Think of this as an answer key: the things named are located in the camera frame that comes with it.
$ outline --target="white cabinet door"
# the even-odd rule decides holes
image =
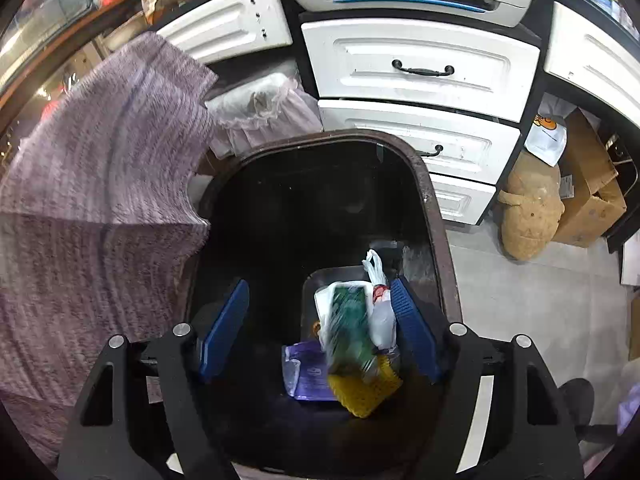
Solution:
[[[558,2],[545,71],[583,88],[640,126],[640,63],[609,34]]]
[[[292,43],[280,0],[211,0],[158,34],[201,63]]]
[[[436,192],[440,214],[445,220],[476,224],[495,194],[495,187],[487,184],[435,173],[430,173],[429,176]]]
[[[450,23],[358,18],[303,23],[321,97],[429,103],[518,122],[540,51],[505,36]],[[393,67],[423,68],[425,76]]]
[[[504,124],[430,108],[370,101],[320,100],[325,130],[364,128],[400,137],[425,157],[429,171],[495,184],[520,132]]]

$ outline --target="yellow mesh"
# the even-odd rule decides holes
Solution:
[[[370,383],[360,377],[329,374],[329,387],[347,410],[360,418],[366,418],[380,403],[390,397],[401,385],[400,379],[389,364],[389,358],[379,358],[380,373]]]

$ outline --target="drawer handle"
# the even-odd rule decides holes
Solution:
[[[440,153],[442,152],[442,150],[444,150],[444,147],[443,147],[443,145],[442,145],[442,144],[436,144],[436,145],[434,146],[434,148],[435,148],[435,150],[436,150],[436,152],[435,152],[435,153],[429,153],[429,152],[418,152],[417,150],[416,150],[416,153],[417,153],[418,155],[420,155],[420,156],[438,156],[438,155],[440,155]]]
[[[447,65],[444,67],[444,72],[437,72],[435,70],[429,70],[428,68],[402,68],[402,61],[399,59],[395,59],[391,62],[391,66],[398,70],[402,70],[403,72],[408,72],[409,74],[417,74],[417,75],[431,75],[439,77],[441,75],[453,75],[456,71],[451,65]]]

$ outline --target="floor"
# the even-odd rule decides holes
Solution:
[[[479,226],[447,223],[465,323],[494,339],[526,333],[557,384],[593,383],[592,423],[615,423],[626,394],[632,297],[620,285],[617,254],[600,238],[588,249],[551,242],[533,261],[518,262],[504,253],[498,231],[491,216]]]

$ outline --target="green package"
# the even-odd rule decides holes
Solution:
[[[361,375],[378,373],[376,347],[369,336],[364,287],[337,285],[332,297],[327,336],[328,373]]]

